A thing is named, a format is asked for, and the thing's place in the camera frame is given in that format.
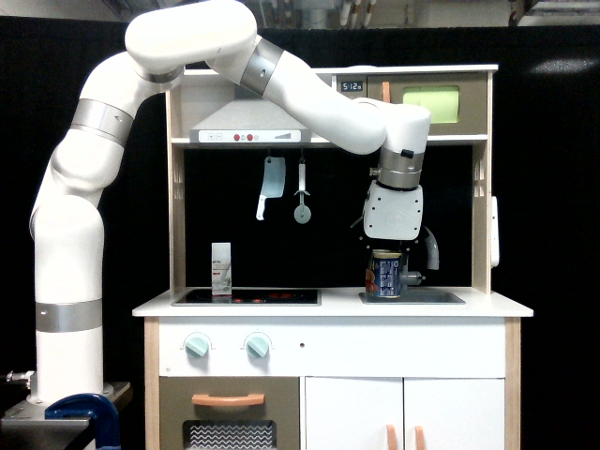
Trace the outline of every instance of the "orange handle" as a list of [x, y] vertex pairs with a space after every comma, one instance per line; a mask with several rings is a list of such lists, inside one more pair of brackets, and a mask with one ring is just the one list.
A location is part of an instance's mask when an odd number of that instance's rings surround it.
[[382, 82], [382, 99], [385, 103], [392, 102], [392, 93], [390, 92], [390, 82]]
[[387, 449], [396, 450], [396, 430], [393, 425], [387, 426]]
[[425, 450], [425, 435], [423, 434], [423, 427], [417, 425], [414, 428], [416, 432], [416, 450]]
[[264, 394], [249, 394], [245, 397], [210, 397], [196, 394], [191, 398], [194, 405], [200, 406], [252, 406], [264, 404]]

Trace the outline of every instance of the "hanging cleaver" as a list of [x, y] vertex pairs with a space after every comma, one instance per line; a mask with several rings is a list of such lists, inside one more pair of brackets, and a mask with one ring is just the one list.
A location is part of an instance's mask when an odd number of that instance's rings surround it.
[[285, 186], [285, 158], [267, 157], [264, 160], [264, 179], [262, 180], [261, 196], [259, 206], [256, 210], [256, 218], [264, 220], [264, 204], [266, 199], [275, 199], [283, 195]]

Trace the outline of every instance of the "soda can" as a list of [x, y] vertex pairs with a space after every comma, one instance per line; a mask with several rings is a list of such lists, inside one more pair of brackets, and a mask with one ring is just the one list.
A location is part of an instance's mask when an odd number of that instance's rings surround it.
[[400, 257], [391, 250], [373, 250], [367, 264], [367, 293], [377, 297], [400, 297]]

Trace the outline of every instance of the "black cooktop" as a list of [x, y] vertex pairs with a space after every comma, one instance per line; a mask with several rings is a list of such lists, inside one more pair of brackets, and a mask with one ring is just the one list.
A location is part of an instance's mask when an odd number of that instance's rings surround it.
[[182, 305], [319, 305], [317, 289], [232, 289], [231, 295], [213, 296], [210, 289], [194, 289], [173, 303]]

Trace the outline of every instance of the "zigzag pattern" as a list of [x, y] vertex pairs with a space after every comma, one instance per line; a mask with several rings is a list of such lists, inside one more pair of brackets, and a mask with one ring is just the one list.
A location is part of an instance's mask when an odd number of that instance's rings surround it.
[[189, 448], [211, 450], [274, 449], [273, 429], [252, 425], [198, 425], [189, 428]]

